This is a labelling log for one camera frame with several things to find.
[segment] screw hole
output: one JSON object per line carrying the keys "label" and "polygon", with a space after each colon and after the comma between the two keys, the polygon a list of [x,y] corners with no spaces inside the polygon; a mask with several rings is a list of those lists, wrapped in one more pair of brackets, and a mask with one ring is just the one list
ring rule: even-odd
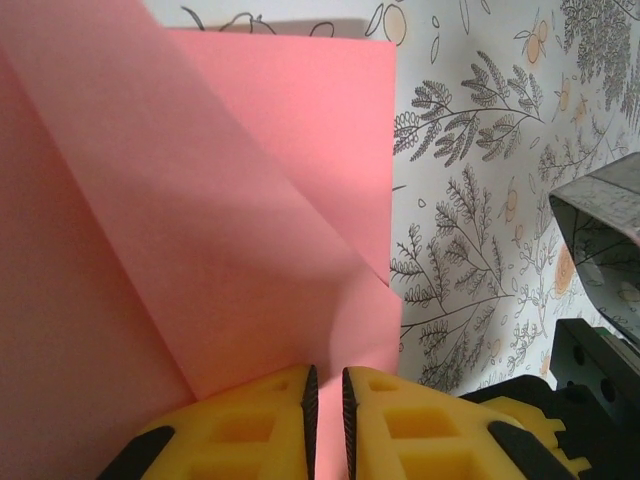
{"label": "screw hole", "polygon": [[573,358],[578,365],[584,365],[584,350],[580,345],[573,347]]}
{"label": "screw hole", "polygon": [[600,382],[600,391],[604,399],[612,403],[616,399],[616,389],[608,378],[603,378]]}
{"label": "screw hole", "polygon": [[580,390],[576,390],[575,388],[568,388],[565,390],[564,397],[571,403],[585,403],[587,401],[587,397],[585,397]]}

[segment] origami paper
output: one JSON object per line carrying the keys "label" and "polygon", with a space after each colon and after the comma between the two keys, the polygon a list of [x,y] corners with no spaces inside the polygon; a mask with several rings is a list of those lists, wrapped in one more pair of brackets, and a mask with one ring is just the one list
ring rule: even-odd
{"label": "origami paper", "polygon": [[192,30],[172,35],[238,122],[387,282],[393,46]]}
{"label": "origami paper", "polygon": [[[211,73],[204,76],[203,64],[194,65],[185,44],[142,6],[22,2],[5,13],[12,20],[0,19],[8,60],[0,91],[15,103],[0,120],[9,132],[3,151],[15,155],[3,164],[2,258],[7,281],[22,283],[3,290],[11,332],[3,391],[6,412],[19,418],[11,424],[24,431],[2,449],[3,468],[36,478],[97,473],[124,432],[191,401],[187,384],[203,398],[315,363],[329,380],[318,478],[336,478],[344,449],[330,379],[347,364],[393,370],[397,361],[399,299],[380,280],[381,267],[376,275],[344,238],[363,254],[379,250],[379,241],[368,243],[349,225],[348,207],[343,218],[331,216],[336,203],[292,163],[304,145],[279,150],[269,135],[254,138],[258,123],[221,100],[229,84],[212,85]],[[342,61],[366,50],[353,48]],[[380,67],[389,59],[381,56]],[[275,160],[280,153],[285,159]],[[40,185],[40,176],[50,184]],[[381,189],[386,180],[377,180]],[[73,215],[65,218],[64,208]],[[368,233],[376,231],[372,224]],[[35,238],[48,240],[30,244]],[[32,312],[28,298],[41,310]],[[108,408],[96,400],[114,396]],[[36,405],[34,429],[28,412]],[[44,451],[42,462],[27,462]]]}

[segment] black rubber pad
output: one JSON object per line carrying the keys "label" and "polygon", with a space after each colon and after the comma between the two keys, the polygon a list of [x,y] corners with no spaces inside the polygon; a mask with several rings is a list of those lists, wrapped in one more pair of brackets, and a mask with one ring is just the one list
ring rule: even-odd
{"label": "black rubber pad", "polygon": [[533,433],[505,422],[491,422],[487,429],[527,480],[573,480]]}
{"label": "black rubber pad", "polygon": [[[556,336],[563,322],[558,321]],[[578,474],[580,480],[640,478],[637,434],[617,428],[586,386],[572,385],[553,391],[543,379],[523,375],[468,393],[462,398],[483,403],[496,397],[508,397],[532,405],[542,410],[545,417],[561,420],[566,430],[555,432],[558,447],[569,459],[586,457],[591,464],[591,468]]]}
{"label": "black rubber pad", "polygon": [[173,427],[158,427],[131,440],[98,480],[140,480],[176,431]]}
{"label": "black rubber pad", "polygon": [[309,368],[301,405],[304,425],[304,448],[307,457],[307,477],[309,480],[314,480],[316,440],[318,436],[318,370],[315,365]]}
{"label": "black rubber pad", "polygon": [[358,402],[353,391],[349,369],[342,370],[342,419],[344,422],[344,438],[347,447],[347,468],[349,480],[356,479],[356,445],[357,445]]}

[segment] yellow foam pad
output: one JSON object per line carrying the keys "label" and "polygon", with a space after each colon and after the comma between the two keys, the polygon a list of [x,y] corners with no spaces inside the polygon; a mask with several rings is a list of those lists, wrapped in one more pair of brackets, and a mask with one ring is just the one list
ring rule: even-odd
{"label": "yellow foam pad", "polygon": [[356,480],[524,480],[487,425],[511,416],[373,369],[348,369]]}
{"label": "yellow foam pad", "polygon": [[140,433],[175,429],[143,480],[307,478],[300,405],[309,367],[294,367],[172,412]]}

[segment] botanical print wallpaper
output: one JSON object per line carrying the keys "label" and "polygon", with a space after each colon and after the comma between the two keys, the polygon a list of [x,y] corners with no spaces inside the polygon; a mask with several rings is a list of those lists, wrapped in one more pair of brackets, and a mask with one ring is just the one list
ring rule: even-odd
{"label": "botanical print wallpaper", "polygon": [[146,4],[168,26],[397,45],[390,275],[405,301],[401,375],[455,394],[546,377],[558,318],[602,323],[548,194],[638,149],[640,3]]}

